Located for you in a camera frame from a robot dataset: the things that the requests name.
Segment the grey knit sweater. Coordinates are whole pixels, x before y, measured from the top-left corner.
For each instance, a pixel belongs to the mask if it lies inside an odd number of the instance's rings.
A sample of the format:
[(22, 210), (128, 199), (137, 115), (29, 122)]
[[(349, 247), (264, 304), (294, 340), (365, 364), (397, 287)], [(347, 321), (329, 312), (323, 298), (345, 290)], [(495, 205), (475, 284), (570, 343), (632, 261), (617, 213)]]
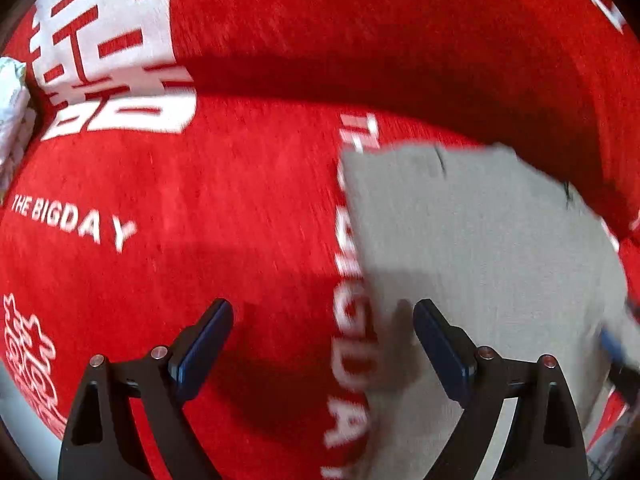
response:
[(507, 359), (555, 356), (591, 437), (608, 396), (600, 331), (637, 359), (639, 330), (620, 257), (578, 192), (503, 146), (402, 144), (344, 152), (342, 166), (380, 345), (361, 477), (423, 478), (460, 417), (412, 328), (422, 299)]

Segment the white floral pillow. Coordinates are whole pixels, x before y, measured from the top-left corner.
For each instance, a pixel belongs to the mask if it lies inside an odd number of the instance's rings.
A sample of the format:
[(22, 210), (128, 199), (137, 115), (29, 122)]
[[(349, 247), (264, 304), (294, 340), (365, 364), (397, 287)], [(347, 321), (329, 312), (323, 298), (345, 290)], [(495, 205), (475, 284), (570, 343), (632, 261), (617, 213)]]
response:
[(0, 87), (0, 193), (4, 202), (14, 174), (32, 138), (36, 112), (29, 106), (27, 65), (14, 58), (1, 58)]

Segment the red printed blanket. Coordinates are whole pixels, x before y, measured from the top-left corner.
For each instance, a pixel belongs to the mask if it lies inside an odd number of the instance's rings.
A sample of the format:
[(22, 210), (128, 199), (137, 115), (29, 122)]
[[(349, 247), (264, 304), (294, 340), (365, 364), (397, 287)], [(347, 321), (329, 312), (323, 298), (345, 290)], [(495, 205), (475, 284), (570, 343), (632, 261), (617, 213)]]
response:
[(624, 240), (639, 40), (611, 0), (36, 0), (6, 55), (38, 108), (1, 209), (2, 360), (62, 434), (93, 353), (209, 300), (239, 333), (186, 409), (227, 479), (364, 463), (378, 348), (342, 148), (497, 141)]

